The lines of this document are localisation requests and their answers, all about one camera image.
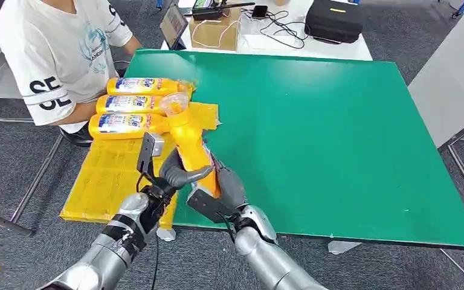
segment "black case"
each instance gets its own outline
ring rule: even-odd
[[[358,5],[316,0],[305,19],[305,32],[317,39],[352,43],[364,28]]]

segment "green tabletop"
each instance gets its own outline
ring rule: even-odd
[[[279,233],[464,248],[464,204],[396,65],[138,50],[128,77],[191,80],[209,148]],[[175,224],[220,227],[185,204]]]

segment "white panel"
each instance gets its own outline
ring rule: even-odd
[[[464,128],[464,16],[408,90],[437,147]]]

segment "yellow plastic tray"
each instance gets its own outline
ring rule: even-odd
[[[217,105],[191,102],[189,109],[204,129],[216,129],[219,124]],[[170,134],[163,134],[163,138],[163,154],[153,159],[156,174],[175,147]],[[122,200],[136,191],[140,175],[136,164],[141,142],[142,139],[94,141],[60,217],[67,221],[108,222]],[[143,179],[141,187],[146,184],[148,182]],[[161,227],[171,228],[175,202],[176,196],[160,221]]]

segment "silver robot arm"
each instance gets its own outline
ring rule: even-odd
[[[115,289],[134,257],[155,235],[160,217],[177,189],[206,177],[212,167],[192,172],[182,169],[177,151],[173,151],[153,174],[152,157],[161,154],[164,140],[154,134],[143,138],[138,171],[152,185],[126,197],[118,212],[92,243],[86,254],[72,267],[39,290],[112,290]]]
[[[187,204],[215,223],[234,225],[231,237],[236,251],[246,258],[266,289],[327,290],[283,251],[266,214],[249,205],[240,178],[213,156],[221,196],[216,199],[203,187],[195,187]]]
[[[138,192],[126,197],[120,209],[72,267],[39,288],[42,290],[115,289],[121,276],[157,229],[156,219],[142,221],[155,201]]]
[[[246,258],[266,289],[327,290],[278,246],[276,232],[260,208],[244,206],[235,224],[239,224],[236,251]]]

